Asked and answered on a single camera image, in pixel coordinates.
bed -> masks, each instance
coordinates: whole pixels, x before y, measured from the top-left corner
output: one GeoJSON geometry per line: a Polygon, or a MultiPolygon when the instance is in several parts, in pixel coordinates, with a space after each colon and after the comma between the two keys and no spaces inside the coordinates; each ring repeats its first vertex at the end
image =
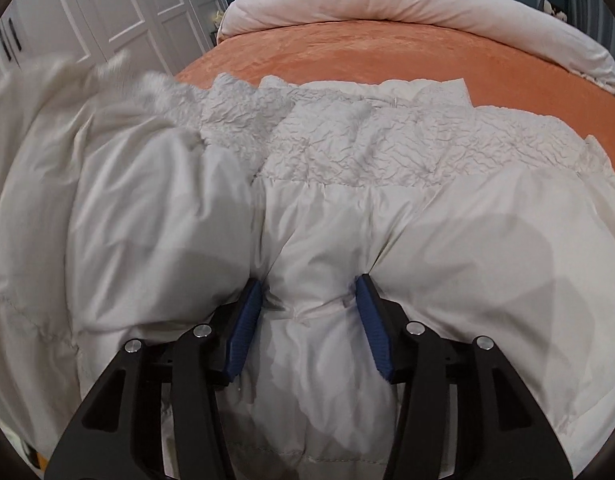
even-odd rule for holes
{"type": "Polygon", "coordinates": [[[596,136],[615,168],[614,96],[555,64],[466,32],[369,21],[275,28],[223,42],[177,78],[210,88],[222,72],[252,84],[269,74],[296,84],[464,78],[476,106],[558,117],[580,136],[596,136]]]}
{"type": "Polygon", "coordinates": [[[381,478],[401,392],[355,308],[369,272],[439,335],[492,336],[575,474],[612,478],[615,63],[518,2],[419,1],[237,0],[179,83],[116,59],[0,85],[10,427],[49,456],[125,341],[173,340],[255,276],[218,398],[234,466],[381,478]]]}

black cabinet handle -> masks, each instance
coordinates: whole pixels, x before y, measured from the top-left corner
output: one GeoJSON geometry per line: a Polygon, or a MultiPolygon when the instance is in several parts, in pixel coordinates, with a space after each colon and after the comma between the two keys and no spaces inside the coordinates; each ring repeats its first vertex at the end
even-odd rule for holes
{"type": "Polygon", "coordinates": [[[14,37],[14,43],[16,43],[16,48],[18,48],[19,52],[23,51],[23,47],[20,45],[20,41],[18,40],[18,35],[16,34],[16,29],[14,28],[14,22],[12,22],[12,19],[9,19],[9,23],[10,23],[10,30],[12,31],[12,36],[14,37]]]}
{"type": "Polygon", "coordinates": [[[9,61],[11,63],[12,62],[12,54],[10,54],[10,51],[8,50],[7,45],[5,45],[5,38],[2,36],[1,27],[0,27],[0,38],[1,38],[2,49],[5,51],[5,55],[7,56],[7,61],[9,61]]]}

white comforter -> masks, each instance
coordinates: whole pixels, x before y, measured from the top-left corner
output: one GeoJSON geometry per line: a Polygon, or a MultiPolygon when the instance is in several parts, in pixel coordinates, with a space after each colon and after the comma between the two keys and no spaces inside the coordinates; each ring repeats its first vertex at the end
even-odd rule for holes
{"type": "Polygon", "coordinates": [[[363,272],[442,336],[493,337],[575,471],[596,454],[615,175],[594,138],[474,108],[462,81],[201,91],[117,60],[0,83],[0,415],[45,455],[124,340],[173,339],[254,275],[265,308],[219,399],[234,464],[381,478],[398,393],[355,308],[363,272]]]}
{"type": "Polygon", "coordinates": [[[218,38],[268,28],[389,20],[455,28],[559,64],[615,95],[615,61],[580,30],[514,0],[235,0],[218,38]]]}

orange velvet blanket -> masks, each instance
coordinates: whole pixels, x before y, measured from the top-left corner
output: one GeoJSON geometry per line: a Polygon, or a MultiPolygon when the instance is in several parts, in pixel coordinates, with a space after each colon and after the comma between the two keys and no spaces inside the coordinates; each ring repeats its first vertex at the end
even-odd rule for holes
{"type": "Polygon", "coordinates": [[[449,28],[394,22],[313,23],[230,38],[178,75],[209,88],[222,72],[258,82],[463,78],[475,106],[552,115],[594,135],[615,169],[615,97],[559,66],[449,28]]]}

crinkled white fabric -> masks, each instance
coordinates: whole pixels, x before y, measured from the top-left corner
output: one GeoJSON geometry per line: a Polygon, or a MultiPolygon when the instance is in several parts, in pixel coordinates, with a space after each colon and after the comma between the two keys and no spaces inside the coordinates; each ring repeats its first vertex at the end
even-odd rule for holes
{"type": "Polygon", "coordinates": [[[615,175],[593,137],[474,108],[462,81],[202,91],[117,60],[0,83],[0,415],[42,453],[124,340],[173,339],[254,275],[265,307],[219,398],[240,474],[381,478],[398,393],[363,272],[442,336],[492,336],[575,472],[600,449],[615,175]]]}
{"type": "Polygon", "coordinates": [[[577,28],[514,0],[235,0],[218,38],[347,20],[463,30],[552,61],[615,95],[615,61],[607,49],[577,28]]]}

